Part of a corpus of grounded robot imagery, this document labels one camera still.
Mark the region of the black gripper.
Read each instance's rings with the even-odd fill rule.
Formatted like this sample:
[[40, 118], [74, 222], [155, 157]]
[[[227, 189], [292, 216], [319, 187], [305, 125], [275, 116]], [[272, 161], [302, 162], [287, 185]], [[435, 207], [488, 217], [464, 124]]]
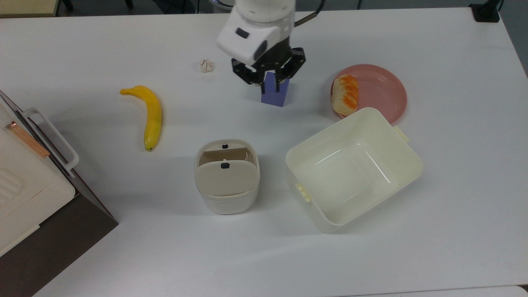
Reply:
[[275, 70], [275, 91], [287, 79], [292, 79], [305, 63], [305, 50], [302, 47], [291, 48], [290, 39], [286, 38], [263, 52], [250, 69], [246, 64], [231, 59], [233, 72], [249, 85], [258, 85], [262, 94], [266, 93], [266, 72]]

